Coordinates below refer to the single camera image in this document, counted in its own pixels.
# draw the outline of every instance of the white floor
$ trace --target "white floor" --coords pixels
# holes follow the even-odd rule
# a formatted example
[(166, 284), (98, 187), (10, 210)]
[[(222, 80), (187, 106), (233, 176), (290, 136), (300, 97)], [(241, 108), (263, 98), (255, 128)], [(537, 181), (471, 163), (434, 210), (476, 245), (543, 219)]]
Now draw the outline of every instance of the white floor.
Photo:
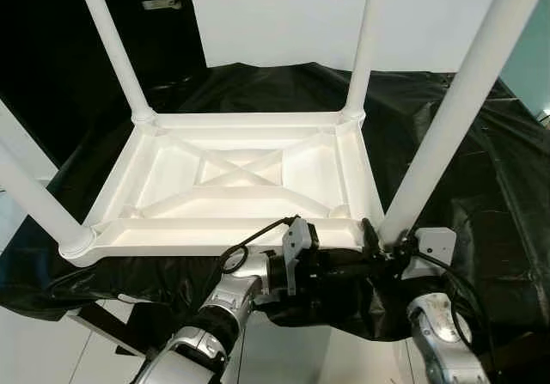
[[(0, 192), (0, 252), (24, 216), (9, 196)], [(101, 304), (123, 321), (131, 312), (131, 305), (123, 302)], [(368, 342), (325, 326), (278, 328), (257, 314), (244, 341), (244, 346), (235, 346), (229, 367), (233, 374), (226, 375), (224, 384), (427, 383), (424, 364), (410, 340)], [(115, 355), (115, 348), (67, 318), (46, 322), (0, 308), (2, 384), (128, 384), (142, 360)]]

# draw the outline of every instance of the black tarp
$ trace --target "black tarp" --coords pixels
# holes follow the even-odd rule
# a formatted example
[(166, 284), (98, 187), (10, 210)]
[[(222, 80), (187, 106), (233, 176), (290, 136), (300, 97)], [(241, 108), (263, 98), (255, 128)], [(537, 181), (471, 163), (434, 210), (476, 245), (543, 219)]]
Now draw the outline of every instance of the black tarp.
[[(176, 112), (182, 113), (336, 111), (348, 80), (349, 73), (317, 64), (234, 64), (148, 95), (156, 108), (180, 100)], [(451, 80), (425, 72), (371, 75), (363, 132), (384, 209)], [(109, 108), (48, 186), (77, 220), (86, 216), (131, 128), (125, 105)], [(419, 225), (456, 231), (453, 266), (478, 289), (497, 329), (548, 328), (550, 131), (502, 83), (494, 86)], [(213, 258), (192, 257), (109, 258), (76, 268), (28, 217), (0, 257), (0, 304), (58, 320), (68, 309), (122, 293), (164, 303), (183, 322), (205, 299), (214, 267)], [(407, 335), (399, 291), (368, 284), (346, 291), (361, 310), (332, 324), (371, 339)], [(323, 321), (292, 308), (272, 308), (269, 316), (280, 325)]]

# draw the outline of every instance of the door handle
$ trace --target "door handle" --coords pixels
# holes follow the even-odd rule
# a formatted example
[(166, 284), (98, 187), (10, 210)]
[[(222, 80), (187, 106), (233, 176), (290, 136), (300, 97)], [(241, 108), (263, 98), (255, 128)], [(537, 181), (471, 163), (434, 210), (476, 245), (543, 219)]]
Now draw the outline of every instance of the door handle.
[(141, 4), (145, 10), (181, 9), (180, 0), (143, 0)]

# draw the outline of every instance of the white wall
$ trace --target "white wall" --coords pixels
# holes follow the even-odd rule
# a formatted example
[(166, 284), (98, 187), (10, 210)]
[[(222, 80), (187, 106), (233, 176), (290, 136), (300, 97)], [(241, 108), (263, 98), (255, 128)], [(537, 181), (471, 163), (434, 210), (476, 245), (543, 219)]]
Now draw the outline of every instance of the white wall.
[(58, 171), (2, 101), (0, 101), (0, 142), (34, 178), (48, 181)]
[[(377, 70), (458, 69), (491, 0), (386, 0)], [(364, 0), (193, 0), (209, 66), (350, 70)]]

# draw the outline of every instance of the black plastic sheet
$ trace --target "black plastic sheet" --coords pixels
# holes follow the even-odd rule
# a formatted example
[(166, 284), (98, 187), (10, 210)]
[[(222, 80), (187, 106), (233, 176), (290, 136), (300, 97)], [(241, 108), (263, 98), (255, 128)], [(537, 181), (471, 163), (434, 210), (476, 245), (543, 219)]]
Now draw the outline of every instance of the black plastic sheet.
[[(424, 72), (371, 75), (363, 131), (384, 209), (451, 79)], [(344, 105), (348, 80), (349, 73), (317, 64), (234, 64), (152, 91), (149, 98), (154, 107), (182, 101), (182, 113), (336, 111)], [(48, 186), (79, 221), (130, 134), (128, 118), (124, 105), (110, 109)], [(497, 83), (419, 219), (422, 226), (456, 231), (453, 266), (474, 283), (495, 326), (519, 332), (550, 324), (549, 134)], [(208, 294), (208, 280), (217, 280), (214, 271), (212, 257), (110, 258), (76, 268), (28, 217), (0, 257), (0, 304), (58, 320), (68, 309), (126, 294), (166, 304), (185, 322)], [(407, 299), (403, 285), (363, 280), (342, 285), (338, 300), (327, 296), (327, 304), (346, 304), (345, 313), (304, 311), (299, 305), (265, 310), (279, 325), (328, 322), (388, 340), (408, 335)]]

